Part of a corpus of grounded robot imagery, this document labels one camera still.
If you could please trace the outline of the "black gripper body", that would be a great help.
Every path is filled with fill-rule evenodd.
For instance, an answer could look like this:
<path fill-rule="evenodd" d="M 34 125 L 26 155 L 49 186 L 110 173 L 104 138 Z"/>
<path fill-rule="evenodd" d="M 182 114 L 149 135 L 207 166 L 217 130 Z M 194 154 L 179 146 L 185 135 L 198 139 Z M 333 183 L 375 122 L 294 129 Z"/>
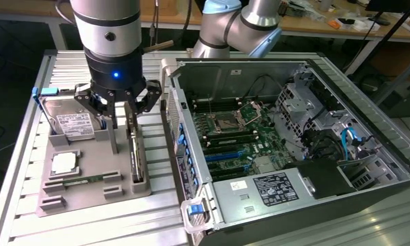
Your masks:
<path fill-rule="evenodd" d="M 142 53 L 136 49 L 132 53 L 108 57 L 96 55 L 89 49 L 84 49 L 89 66 L 92 82 L 110 90 L 142 91 L 146 82 L 142 75 Z"/>

